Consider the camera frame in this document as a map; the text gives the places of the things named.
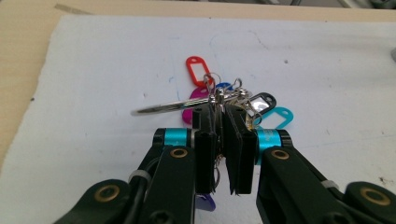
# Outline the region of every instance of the white board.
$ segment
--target white board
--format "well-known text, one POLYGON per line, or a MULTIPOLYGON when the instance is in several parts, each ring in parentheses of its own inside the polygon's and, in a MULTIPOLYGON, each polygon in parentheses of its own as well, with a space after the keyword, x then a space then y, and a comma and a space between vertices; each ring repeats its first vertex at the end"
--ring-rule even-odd
MULTIPOLYGON (((131 110, 188 99, 191 55, 290 109, 294 145, 341 190, 396 192, 394 48, 396 23, 63 17, 3 166, 0 223, 54 222, 91 185, 127 180, 157 128, 183 127, 181 112, 131 110)), ((255 193, 230 196, 220 169, 218 208, 195 223, 261 223, 255 193)))

